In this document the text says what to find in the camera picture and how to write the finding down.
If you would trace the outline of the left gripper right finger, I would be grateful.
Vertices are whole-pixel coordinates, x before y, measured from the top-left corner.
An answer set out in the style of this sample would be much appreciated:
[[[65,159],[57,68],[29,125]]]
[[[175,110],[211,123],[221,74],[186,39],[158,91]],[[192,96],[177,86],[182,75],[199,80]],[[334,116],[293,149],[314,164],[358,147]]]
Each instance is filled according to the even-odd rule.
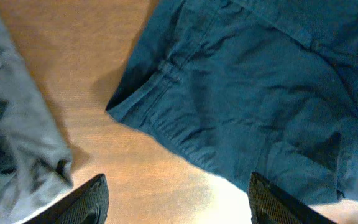
[[[252,224],[336,224],[253,172],[248,199]]]

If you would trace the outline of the navy blue shorts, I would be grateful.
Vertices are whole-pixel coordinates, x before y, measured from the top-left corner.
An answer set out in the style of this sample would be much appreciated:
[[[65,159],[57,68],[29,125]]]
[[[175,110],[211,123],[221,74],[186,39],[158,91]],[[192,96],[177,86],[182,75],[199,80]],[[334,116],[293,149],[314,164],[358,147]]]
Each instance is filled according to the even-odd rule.
[[[242,190],[358,201],[358,0],[160,1],[106,111]]]

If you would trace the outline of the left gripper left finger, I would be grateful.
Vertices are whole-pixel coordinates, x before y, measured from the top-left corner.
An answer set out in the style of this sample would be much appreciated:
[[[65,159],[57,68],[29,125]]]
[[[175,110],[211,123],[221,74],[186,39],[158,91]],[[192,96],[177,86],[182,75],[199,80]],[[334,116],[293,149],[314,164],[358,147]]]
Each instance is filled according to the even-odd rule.
[[[98,174],[25,224],[104,224],[109,190],[104,174]]]

